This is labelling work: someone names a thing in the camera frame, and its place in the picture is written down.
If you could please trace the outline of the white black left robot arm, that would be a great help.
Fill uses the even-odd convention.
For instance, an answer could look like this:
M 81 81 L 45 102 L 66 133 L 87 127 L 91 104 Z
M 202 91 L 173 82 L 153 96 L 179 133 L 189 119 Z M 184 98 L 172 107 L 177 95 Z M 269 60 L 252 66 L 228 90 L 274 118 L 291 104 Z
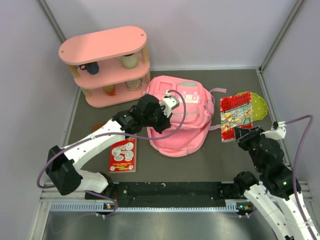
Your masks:
M 168 129 L 173 109 L 179 100 L 169 93 L 163 100 L 146 94 L 129 110 L 118 112 L 106 124 L 73 145 L 54 146 L 48 154 L 46 174 L 62 196 L 74 191 L 91 191 L 109 198 L 114 191 L 111 179 L 99 172 L 89 172 L 82 167 L 93 157 L 123 141 L 127 136 L 151 127 L 158 133 Z

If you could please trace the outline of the pink student backpack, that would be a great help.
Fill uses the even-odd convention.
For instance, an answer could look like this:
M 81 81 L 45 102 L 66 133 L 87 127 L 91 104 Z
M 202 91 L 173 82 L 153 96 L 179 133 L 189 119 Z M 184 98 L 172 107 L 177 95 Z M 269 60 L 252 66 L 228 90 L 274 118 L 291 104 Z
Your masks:
M 151 80 L 146 92 L 161 101 L 167 90 L 178 91 L 185 100 L 186 116 L 183 125 L 172 136 L 157 140 L 174 132 L 181 123 L 184 115 L 184 105 L 181 102 L 179 107 L 172 111 L 170 128 L 159 134 L 148 127 L 147 135 L 150 138 L 150 145 L 160 154 L 172 158 L 184 157 L 201 148 L 209 131 L 221 128 L 219 124 L 211 125 L 215 111 L 215 99 L 212 93 L 226 93 L 227 90 L 218 87 L 207 90 L 198 81 L 162 75 Z

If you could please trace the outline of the red cover book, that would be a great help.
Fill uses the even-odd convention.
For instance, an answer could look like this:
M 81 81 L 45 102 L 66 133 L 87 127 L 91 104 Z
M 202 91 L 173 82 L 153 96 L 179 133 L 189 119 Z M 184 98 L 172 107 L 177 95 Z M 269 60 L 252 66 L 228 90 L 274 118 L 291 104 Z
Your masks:
M 108 171 L 130 173 L 136 171 L 137 139 L 127 138 L 110 147 Z

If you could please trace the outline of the red colourful comic book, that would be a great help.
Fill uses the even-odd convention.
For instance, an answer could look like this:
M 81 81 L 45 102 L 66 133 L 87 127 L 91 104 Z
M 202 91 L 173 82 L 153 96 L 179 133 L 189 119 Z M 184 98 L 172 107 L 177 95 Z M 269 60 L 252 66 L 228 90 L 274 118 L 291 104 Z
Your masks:
M 252 93 L 223 97 L 220 99 L 221 141 L 236 139 L 235 127 L 250 129 L 253 127 Z

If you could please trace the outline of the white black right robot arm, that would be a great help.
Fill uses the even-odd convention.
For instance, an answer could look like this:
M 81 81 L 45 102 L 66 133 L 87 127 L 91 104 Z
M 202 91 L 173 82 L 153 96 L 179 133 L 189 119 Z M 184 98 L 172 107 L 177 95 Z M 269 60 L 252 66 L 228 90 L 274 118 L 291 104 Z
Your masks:
M 284 163 L 279 140 L 286 136 L 284 124 L 270 130 L 234 128 L 238 146 L 251 157 L 259 178 L 244 171 L 234 178 L 233 192 L 247 198 L 279 240 L 318 240 L 320 234 L 304 205 L 301 187 Z

